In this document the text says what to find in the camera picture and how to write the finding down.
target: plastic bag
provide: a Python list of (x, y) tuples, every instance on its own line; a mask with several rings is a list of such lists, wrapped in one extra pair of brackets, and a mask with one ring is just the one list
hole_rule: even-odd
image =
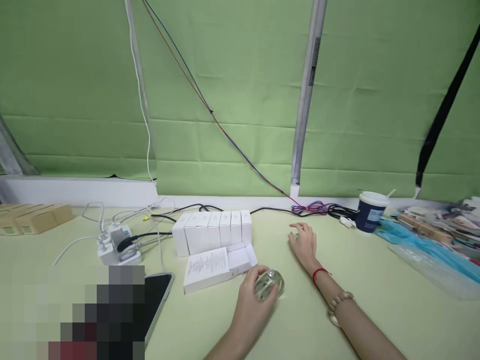
[(480, 284), (435, 257), (407, 244), (390, 245), (388, 248), (453, 298), (459, 300), (480, 299)]
[(380, 220), (380, 224), (381, 227), (377, 228), (375, 233), (389, 243), (410, 245), (420, 249), (480, 284), (480, 266), (456, 253), (448, 246), (433, 240), (420, 238), (397, 222)]

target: white cardboard box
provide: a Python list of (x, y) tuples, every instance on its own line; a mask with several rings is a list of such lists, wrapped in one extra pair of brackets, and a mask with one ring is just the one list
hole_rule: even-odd
[(226, 253), (228, 256), (228, 267), (230, 268), (230, 276), (236, 277), (248, 271), (250, 266), (250, 259), (244, 248)]
[(183, 289), (185, 294), (230, 280), (257, 264), (251, 245), (227, 252), (225, 247), (210, 250), (188, 258)]
[(252, 218), (250, 211), (242, 210), (241, 214), (241, 241), (245, 246), (252, 243)]
[(232, 245), (232, 235), (230, 233), (230, 220), (232, 213), (230, 211), (222, 211), (220, 218), (220, 241), (222, 247)]
[(190, 255), (187, 235), (185, 235), (185, 224), (189, 221), (191, 213), (184, 213), (171, 228), (171, 234), (175, 241), (176, 255), (181, 258)]
[(243, 249), (245, 247), (245, 244), (243, 242), (239, 242), (237, 244), (232, 244), (230, 246), (226, 247), (226, 252), (231, 253), (232, 251), (238, 250), (238, 249)]
[(184, 227), (190, 255), (203, 253), (202, 240), (197, 232), (197, 225), (201, 218), (201, 212), (193, 212)]
[(199, 249), (201, 253), (212, 250), (210, 248), (209, 240), (209, 222), (212, 213), (210, 211), (204, 211), (201, 213), (200, 220), (196, 225), (196, 233), (199, 238)]
[(230, 279), (227, 249), (219, 249), (191, 255), (186, 265), (183, 290), (190, 294)]
[(240, 211), (231, 212), (230, 233), (232, 245), (242, 242), (242, 215)]
[(211, 213), (210, 222), (208, 223), (208, 241), (210, 243), (210, 250), (219, 249), (222, 247), (220, 240), (220, 218), (222, 213), (220, 211), (213, 211)]

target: hand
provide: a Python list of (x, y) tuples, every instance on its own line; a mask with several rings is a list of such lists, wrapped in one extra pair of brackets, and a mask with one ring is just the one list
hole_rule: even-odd
[(263, 302), (260, 302), (254, 293), (255, 281), (257, 281), (259, 275), (268, 269), (267, 266), (261, 265), (252, 267), (246, 274), (245, 280), (238, 291), (235, 314), (228, 331), (233, 333), (233, 337), (239, 340), (245, 349), (249, 349), (254, 344), (277, 300), (279, 291), (277, 284)]
[(322, 267), (316, 258), (317, 234), (305, 222), (290, 224), (289, 226), (296, 228), (298, 231), (298, 238), (295, 238), (293, 233), (288, 234), (291, 248), (303, 268), (312, 276), (315, 270)]

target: blue plastic bag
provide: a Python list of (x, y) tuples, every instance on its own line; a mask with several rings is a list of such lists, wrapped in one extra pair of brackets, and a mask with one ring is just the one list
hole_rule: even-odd
[(419, 238), (397, 222), (380, 220), (380, 225), (381, 227), (377, 227), (375, 230), (375, 234), (389, 243), (406, 244), (420, 249), (480, 284), (480, 266), (458, 255), (448, 246), (433, 240)]

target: blue cup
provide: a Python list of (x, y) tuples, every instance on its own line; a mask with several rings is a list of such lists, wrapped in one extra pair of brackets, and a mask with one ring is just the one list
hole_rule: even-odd
[(357, 229), (373, 233), (389, 203), (390, 199), (383, 194), (371, 191), (362, 192), (355, 217)]

